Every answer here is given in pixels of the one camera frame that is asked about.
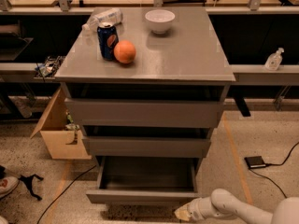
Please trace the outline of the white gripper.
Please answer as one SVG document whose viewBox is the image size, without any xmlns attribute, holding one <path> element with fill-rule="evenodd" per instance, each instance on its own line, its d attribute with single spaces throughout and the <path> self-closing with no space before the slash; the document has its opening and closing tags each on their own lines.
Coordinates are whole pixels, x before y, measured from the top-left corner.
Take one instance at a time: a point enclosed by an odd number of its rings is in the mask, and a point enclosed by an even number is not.
<svg viewBox="0 0 299 224">
<path fill-rule="evenodd" d="M 188 204 L 184 204 L 175 210 L 174 214 L 177 219 L 183 221 L 201 221 L 205 220 L 202 213 L 202 207 L 204 204 L 203 198 L 192 200 Z"/>
</svg>

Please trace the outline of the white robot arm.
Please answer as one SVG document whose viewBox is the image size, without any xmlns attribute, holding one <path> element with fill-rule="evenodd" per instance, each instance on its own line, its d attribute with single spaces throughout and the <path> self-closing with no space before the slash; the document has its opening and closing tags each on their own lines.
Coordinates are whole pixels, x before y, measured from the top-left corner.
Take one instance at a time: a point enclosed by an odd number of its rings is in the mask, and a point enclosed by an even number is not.
<svg viewBox="0 0 299 224">
<path fill-rule="evenodd" d="M 175 211 L 176 218 L 198 222 L 207 218 L 236 216 L 247 224 L 299 224 L 299 198 L 286 198 L 269 213 L 238 200 L 226 189 L 215 189 L 209 197 L 196 198 Z"/>
</svg>

